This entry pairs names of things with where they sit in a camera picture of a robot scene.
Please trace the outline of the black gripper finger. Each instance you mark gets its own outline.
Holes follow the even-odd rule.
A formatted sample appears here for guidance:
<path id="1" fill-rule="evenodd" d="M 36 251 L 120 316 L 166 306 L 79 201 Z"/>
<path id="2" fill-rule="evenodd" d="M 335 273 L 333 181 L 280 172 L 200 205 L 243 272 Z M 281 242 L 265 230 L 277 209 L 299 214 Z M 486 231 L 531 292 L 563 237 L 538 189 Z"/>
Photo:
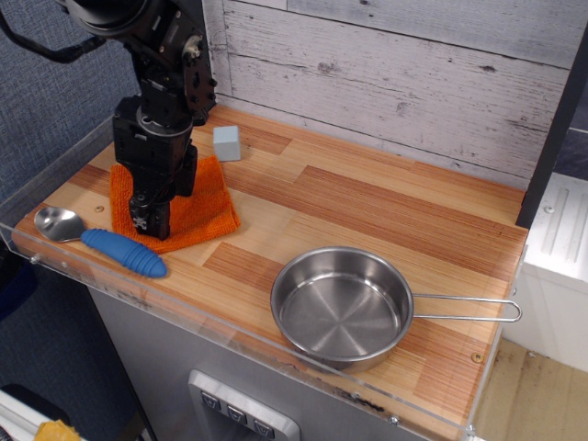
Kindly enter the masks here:
<path id="1" fill-rule="evenodd" d="M 130 217 L 138 234 L 155 236 L 155 208 L 145 195 L 135 195 L 129 202 Z"/>
<path id="2" fill-rule="evenodd" d="M 160 240 L 166 240 L 170 235 L 170 202 L 170 197 L 165 196 L 152 204 L 152 233 Z"/>

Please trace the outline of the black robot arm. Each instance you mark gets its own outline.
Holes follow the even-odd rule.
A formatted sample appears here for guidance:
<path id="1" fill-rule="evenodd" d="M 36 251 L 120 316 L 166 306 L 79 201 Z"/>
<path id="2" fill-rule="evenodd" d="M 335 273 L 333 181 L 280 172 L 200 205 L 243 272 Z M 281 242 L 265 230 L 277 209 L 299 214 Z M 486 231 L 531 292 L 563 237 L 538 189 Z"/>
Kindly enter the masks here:
<path id="1" fill-rule="evenodd" d="M 129 217 L 139 234 L 170 235 L 171 201 L 193 192 L 195 127 L 216 104 L 199 1 L 64 1 L 77 23 L 129 51 L 140 86 L 112 119 L 115 156 L 132 177 Z"/>

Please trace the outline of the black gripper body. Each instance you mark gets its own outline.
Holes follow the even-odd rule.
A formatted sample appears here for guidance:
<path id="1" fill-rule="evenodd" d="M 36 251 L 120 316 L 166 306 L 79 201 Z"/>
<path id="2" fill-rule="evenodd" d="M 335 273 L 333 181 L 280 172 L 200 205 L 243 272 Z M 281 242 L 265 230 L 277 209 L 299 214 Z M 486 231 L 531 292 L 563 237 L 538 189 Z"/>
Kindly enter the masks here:
<path id="1" fill-rule="evenodd" d="M 189 122 L 162 127 L 143 115 L 138 96 L 129 96 L 115 110 L 113 129 L 116 161 L 130 172 L 133 202 L 192 195 L 198 149 L 192 144 Z"/>

